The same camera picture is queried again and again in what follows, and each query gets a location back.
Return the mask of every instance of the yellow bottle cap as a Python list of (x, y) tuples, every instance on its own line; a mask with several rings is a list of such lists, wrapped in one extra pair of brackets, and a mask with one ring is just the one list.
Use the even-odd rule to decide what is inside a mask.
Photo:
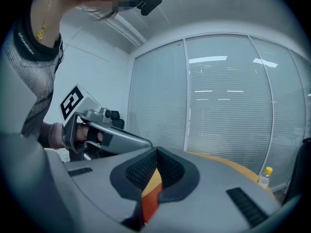
[(266, 167), (266, 171), (265, 172), (267, 174), (272, 174), (272, 171), (273, 171), (272, 167), (269, 167), (269, 166)]

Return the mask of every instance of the red object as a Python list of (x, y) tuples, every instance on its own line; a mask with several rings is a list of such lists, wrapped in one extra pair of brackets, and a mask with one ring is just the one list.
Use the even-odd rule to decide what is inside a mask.
[(145, 223), (151, 219), (158, 208), (157, 196), (162, 191), (162, 183), (141, 199), (142, 213)]

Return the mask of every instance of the shirt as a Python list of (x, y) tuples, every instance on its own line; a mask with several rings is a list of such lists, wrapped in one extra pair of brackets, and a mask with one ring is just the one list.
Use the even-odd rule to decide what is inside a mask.
[(21, 132), (37, 140), (52, 101), (55, 73), (63, 60), (63, 41), (60, 35), (53, 48), (40, 44), (32, 32), (30, 13), (28, 6), (12, 26), (2, 49), (11, 68), (37, 97)]

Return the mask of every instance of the white wall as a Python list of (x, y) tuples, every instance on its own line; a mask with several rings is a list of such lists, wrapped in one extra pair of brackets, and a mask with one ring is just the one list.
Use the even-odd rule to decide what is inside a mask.
[[(172, 30), (158, 33), (157, 35), (153, 36), (147, 43), (129, 55), (129, 69), (131, 70), (130, 73), (133, 73), (135, 59), (144, 53), (147, 53), (155, 48), (161, 47), (173, 41), (180, 40), (184, 37), (213, 33), (242, 33), (257, 36), (288, 47), (307, 60), (311, 60), (310, 46), (308, 43), (306, 43), (306, 39), (304, 38), (305, 35), (299, 26), (292, 26), (291, 35), (295, 35), (295, 38), (291, 38), (288, 35), (281, 33), (280, 31), (259, 24), (233, 20), (214, 20), (187, 24)], [(127, 85), (130, 87), (130, 84), (131, 79), (128, 81)]]
[[(61, 22), (64, 60), (56, 72), (54, 94), (44, 118), (61, 122), (59, 104), (79, 83), (102, 107), (117, 110), (126, 120), (128, 103), (129, 55), (132, 44), (123, 36), (82, 11), (74, 10)], [(66, 150), (59, 150), (61, 157)]]

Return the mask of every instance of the plastic bottle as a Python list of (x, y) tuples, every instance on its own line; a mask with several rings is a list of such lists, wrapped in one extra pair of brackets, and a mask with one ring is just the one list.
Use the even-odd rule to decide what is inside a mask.
[(265, 171), (260, 174), (259, 179), (258, 179), (258, 184), (262, 188), (266, 188), (268, 186), (272, 171), (273, 169), (267, 166)]

